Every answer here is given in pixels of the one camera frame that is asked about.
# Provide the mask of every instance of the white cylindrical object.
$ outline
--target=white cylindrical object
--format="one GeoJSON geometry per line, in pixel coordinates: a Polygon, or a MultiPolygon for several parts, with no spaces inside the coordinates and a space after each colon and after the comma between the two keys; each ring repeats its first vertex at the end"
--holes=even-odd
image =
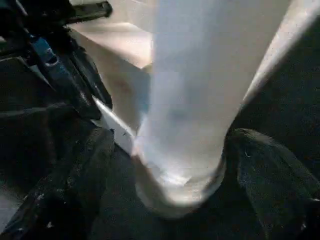
{"type": "Polygon", "coordinates": [[[219,187],[225,135],[289,3],[158,2],[150,108],[133,153],[151,209],[179,217],[219,187]]]}

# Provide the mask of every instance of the white surface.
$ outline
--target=white surface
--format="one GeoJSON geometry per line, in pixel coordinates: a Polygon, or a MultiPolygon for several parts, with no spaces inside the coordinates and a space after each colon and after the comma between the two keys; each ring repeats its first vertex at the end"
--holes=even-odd
{"type": "Polygon", "coordinates": [[[70,27],[138,68],[152,62],[152,34],[131,23],[99,18],[70,27]]]}

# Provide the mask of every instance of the translucent tube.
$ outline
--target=translucent tube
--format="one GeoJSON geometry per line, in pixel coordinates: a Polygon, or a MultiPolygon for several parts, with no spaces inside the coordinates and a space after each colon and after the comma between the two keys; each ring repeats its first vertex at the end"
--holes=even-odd
{"type": "Polygon", "coordinates": [[[221,184],[225,135],[290,0],[160,0],[150,108],[134,142],[137,191],[165,217],[221,184]]]}

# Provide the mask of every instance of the white pipe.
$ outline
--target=white pipe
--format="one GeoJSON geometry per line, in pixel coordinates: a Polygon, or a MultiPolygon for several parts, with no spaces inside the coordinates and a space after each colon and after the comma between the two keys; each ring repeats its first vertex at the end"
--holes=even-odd
{"type": "Polygon", "coordinates": [[[289,3],[158,1],[150,109],[133,152],[148,207],[180,217],[219,187],[225,135],[289,3]]]}

